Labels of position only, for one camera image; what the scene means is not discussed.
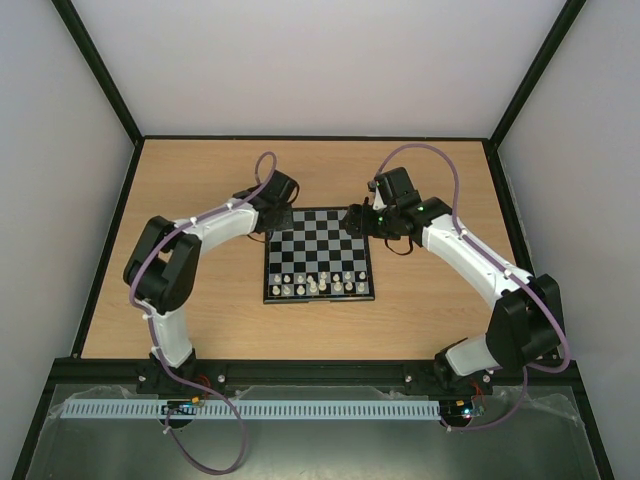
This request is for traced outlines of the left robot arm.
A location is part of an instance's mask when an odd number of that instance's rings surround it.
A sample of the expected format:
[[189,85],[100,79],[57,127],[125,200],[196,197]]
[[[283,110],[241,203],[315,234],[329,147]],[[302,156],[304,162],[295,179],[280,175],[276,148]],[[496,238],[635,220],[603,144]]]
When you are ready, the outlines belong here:
[[287,225],[299,184],[275,170],[264,183],[237,192],[199,216],[170,221],[151,218],[123,272],[131,305],[143,312],[152,338],[151,354],[171,368],[194,355],[185,304],[200,258],[236,237]]

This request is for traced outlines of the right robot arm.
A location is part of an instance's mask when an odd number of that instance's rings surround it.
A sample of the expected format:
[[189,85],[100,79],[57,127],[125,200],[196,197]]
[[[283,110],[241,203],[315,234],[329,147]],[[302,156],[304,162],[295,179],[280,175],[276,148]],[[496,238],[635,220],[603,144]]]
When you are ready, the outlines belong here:
[[422,199],[403,167],[378,174],[369,189],[372,198],[348,207],[341,221],[347,233],[386,242],[407,238],[410,245],[445,261],[491,310],[484,334],[454,343],[435,356],[434,375],[443,389],[458,391],[471,375],[484,370],[531,366],[565,344],[560,289],[552,277],[534,277],[506,262],[444,201]]

